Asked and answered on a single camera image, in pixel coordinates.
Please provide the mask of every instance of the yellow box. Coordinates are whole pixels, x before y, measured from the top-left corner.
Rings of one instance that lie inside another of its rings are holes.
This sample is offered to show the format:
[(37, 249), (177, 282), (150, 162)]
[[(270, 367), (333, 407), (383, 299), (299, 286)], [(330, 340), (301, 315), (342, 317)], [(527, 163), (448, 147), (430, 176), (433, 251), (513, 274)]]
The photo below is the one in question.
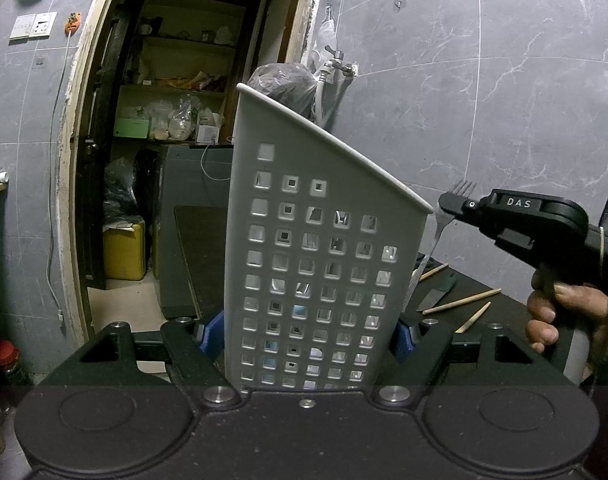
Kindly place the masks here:
[(133, 224), (133, 231), (104, 231), (104, 272), (114, 280), (141, 280), (146, 274), (145, 225)]

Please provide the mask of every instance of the metal fork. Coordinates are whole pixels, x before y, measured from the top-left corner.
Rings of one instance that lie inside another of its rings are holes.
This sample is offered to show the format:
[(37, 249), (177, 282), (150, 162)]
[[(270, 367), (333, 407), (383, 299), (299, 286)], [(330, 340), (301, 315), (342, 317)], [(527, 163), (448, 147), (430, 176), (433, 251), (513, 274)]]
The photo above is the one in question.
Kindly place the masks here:
[[(477, 185), (476, 182), (472, 182), (470, 180), (464, 180), (462, 178), (457, 184), (455, 184), (455, 186), (453, 186), (450, 189), (449, 193), (453, 193), (455, 195), (460, 195), (460, 196), (465, 196), (466, 198), (468, 198), (470, 196), (470, 194), (473, 193), (473, 190), (475, 189), (476, 185)], [(444, 228), (448, 224), (450, 224), (454, 218), (455, 218), (455, 216), (450, 215), (447, 212), (444, 212), (440, 208), (440, 203), (439, 202), (437, 203), (437, 205), (435, 206), (435, 220), (437, 222), (437, 227), (435, 229), (435, 236), (433, 238), (433, 243), (431, 245), (431, 249), (426, 253), (426, 255), (424, 256), (424, 259), (420, 263), (420, 266), (414, 270), (414, 272), (411, 276), (411, 282), (408, 284), (408, 288), (406, 290), (406, 295), (404, 296), (404, 302), (402, 303), (403, 309), (406, 309), (406, 306), (408, 305), (408, 302), (411, 300), (411, 296), (413, 295), (413, 293), (415, 291), (415, 287), (417, 286), (417, 283), (419, 283), (420, 278), (422, 277), (422, 274), (424, 273), (424, 269), (426, 268), (426, 264), (428, 263), (428, 260), (431, 258), (431, 256), (433, 256), (433, 251), (435, 250), (435, 247), (437, 246), (437, 242), (440, 241), (440, 237), (442, 236), (442, 231), (444, 231)]]

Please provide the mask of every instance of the chopstick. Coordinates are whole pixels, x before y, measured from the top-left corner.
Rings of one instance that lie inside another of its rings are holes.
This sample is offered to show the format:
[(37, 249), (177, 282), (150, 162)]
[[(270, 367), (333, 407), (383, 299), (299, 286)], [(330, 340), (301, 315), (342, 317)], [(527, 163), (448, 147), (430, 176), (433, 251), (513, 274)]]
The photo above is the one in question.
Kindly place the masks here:
[(424, 274), (422, 274), (420, 276), (420, 281), (425, 280), (426, 278), (430, 278), (431, 276), (440, 272), (442, 269), (445, 269), (448, 266), (449, 266), (449, 264), (448, 264), (448, 262), (446, 262), (445, 264), (441, 264), (439, 267), (435, 267), (434, 269), (431, 269), (428, 272), (425, 272)]
[(472, 303), (473, 301), (483, 300), (484, 298), (488, 298), (489, 296), (493, 296), (494, 294), (498, 294), (501, 292), (501, 288), (494, 288), (493, 290), (488, 290), (486, 292), (480, 292), (479, 294), (475, 294), (474, 296), (469, 296), (468, 298), (463, 298), (457, 301), (451, 301), (450, 303), (446, 303), (439, 306), (434, 306), (433, 308), (429, 308), (423, 311), (422, 314), (432, 314), (433, 312), (441, 312), (443, 310), (447, 310), (449, 308), (453, 308), (454, 306), (466, 305), (467, 303)]
[(488, 307), (491, 305), (491, 302), (489, 301), (487, 304), (485, 304), (485, 306), (483, 306), (482, 308), (480, 308), (475, 314), (473, 314), (470, 319), (464, 323), (462, 326), (460, 326), (455, 333), (456, 334), (463, 334), (466, 332), (466, 330), (468, 330), (470, 328), (470, 326), (475, 323), (479, 317), (484, 314), (486, 312), (486, 310), (488, 309)]

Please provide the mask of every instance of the finger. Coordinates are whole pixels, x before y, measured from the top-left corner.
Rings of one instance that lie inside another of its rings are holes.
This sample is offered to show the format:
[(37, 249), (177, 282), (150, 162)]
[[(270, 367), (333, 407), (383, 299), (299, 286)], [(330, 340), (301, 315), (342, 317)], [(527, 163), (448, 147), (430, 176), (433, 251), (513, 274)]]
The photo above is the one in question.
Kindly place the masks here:
[(545, 323), (553, 323), (555, 320), (555, 307), (541, 290), (534, 290), (526, 301), (526, 308), (533, 319)]
[(542, 343), (545, 346), (552, 345), (559, 337), (557, 328), (536, 319), (527, 323), (526, 335), (531, 343)]
[(533, 273), (533, 277), (530, 279), (530, 286), (532, 286), (533, 290), (542, 290), (544, 283), (542, 274), (538, 270)]
[(597, 288), (557, 282), (554, 290), (556, 300), (569, 310), (579, 310), (593, 319), (608, 316), (608, 296)]

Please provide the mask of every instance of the silver screw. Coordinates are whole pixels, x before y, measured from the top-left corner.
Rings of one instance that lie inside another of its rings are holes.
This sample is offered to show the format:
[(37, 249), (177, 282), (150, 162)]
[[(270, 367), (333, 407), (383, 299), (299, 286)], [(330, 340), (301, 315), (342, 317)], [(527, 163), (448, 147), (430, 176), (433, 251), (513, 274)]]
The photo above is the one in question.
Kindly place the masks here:
[(213, 404), (231, 402), (235, 398), (235, 390), (229, 386), (210, 386), (204, 390), (204, 399)]
[(312, 408), (317, 403), (313, 399), (302, 399), (300, 400), (300, 406), (302, 408)]
[(411, 392), (404, 386), (384, 386), (380, 390), (380, 397), (387, 402), (403, 402), (411, 396)]

